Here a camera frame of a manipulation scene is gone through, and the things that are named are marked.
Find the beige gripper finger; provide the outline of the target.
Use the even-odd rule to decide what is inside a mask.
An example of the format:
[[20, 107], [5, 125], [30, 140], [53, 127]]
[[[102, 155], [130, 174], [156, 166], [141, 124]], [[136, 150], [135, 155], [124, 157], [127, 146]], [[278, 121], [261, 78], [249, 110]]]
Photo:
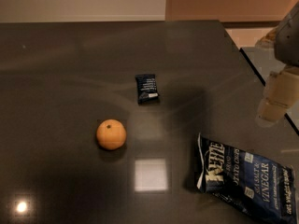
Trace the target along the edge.
[[271, 72], [256, 119], [259, 123], [277, 123], [298, 100], [299, 67], [285, 66], [280, 72]]
[[277, 29], [273, 28], [265, 36], [263, 36], [256, 42], [255, 47], [257, 49], [273, 49], [276, 40], [276, 35]]

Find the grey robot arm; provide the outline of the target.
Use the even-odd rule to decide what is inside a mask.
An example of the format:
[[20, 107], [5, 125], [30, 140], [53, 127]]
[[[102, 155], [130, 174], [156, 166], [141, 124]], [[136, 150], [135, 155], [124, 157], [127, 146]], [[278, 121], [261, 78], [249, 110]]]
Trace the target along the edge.
[[276, 28], [273, 41], [275, 58], [284, 63], [279, 72], [271, 72], [265, 82], [256, 120], [271, 127], [299, 100], [299, 2]]

